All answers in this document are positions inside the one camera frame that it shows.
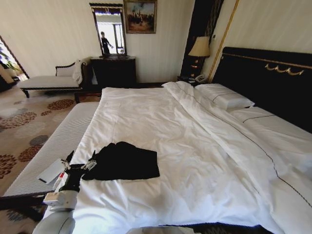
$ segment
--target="painting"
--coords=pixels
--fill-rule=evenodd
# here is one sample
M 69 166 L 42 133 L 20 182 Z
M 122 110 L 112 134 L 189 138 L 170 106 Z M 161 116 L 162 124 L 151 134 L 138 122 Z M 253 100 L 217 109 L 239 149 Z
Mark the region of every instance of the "painting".
M 127 33 L 156 33 L 157 0 L 125 0 Z

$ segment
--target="black clothing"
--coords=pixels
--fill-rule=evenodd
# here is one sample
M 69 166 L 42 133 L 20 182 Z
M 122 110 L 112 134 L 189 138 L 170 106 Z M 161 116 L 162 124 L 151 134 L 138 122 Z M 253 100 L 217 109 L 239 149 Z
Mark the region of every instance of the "black clothing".
M 110 143 L 96 156 L 97 164 L 82 179 L 150 179 L 159 177 L 157 152 L 127 142 Z
M 101 38 L 102 40 L 102 46 L 103 46 L 103 51 L 105 54 L 110 54 L 109 49 L 108 49 L 108 40 L 106 38 Z

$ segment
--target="white duvet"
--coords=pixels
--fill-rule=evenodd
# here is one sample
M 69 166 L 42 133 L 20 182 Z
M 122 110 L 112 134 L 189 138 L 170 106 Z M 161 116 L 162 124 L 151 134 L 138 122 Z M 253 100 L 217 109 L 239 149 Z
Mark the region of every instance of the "white duvet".
M 260 224 L 273 233 L 312 230 L 312 182 L 184 82 L 103 89 L 72 163 L 119 141 L 157 151 L 160 177 L 81 180 L 74 233 L 203 222 Z

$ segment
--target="upholstered bench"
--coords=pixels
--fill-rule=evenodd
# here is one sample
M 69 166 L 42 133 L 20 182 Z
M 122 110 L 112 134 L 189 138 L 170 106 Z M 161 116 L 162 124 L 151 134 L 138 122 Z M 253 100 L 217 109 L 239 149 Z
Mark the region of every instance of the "upholstered bench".
M 28 90 L 79 90 L 91 83 L 93 71 L 89 58 L 55 69 L 55 76 L 33 77 L 19 82 L 17 86 L 29 98 Z
M 41 204 L 44 196 L 53 191 L 57 178 L 44 184 L 37 180 L 37 176 L 56 159 L 66 159 L 67 155 L 76 150 L 97 107 L 98 102 L 85 102 L 77 104 L 71 110 L 0 198 L 0 210 L 15 209 L 34 220 L 41 219 L 29 206 Z

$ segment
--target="mirror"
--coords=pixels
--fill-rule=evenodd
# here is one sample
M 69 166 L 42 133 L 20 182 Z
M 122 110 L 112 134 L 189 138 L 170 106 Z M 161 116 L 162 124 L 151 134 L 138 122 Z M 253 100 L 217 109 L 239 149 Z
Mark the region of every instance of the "mirror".
M 127 55 L 122 4 L 90 3 L 103 56 Z

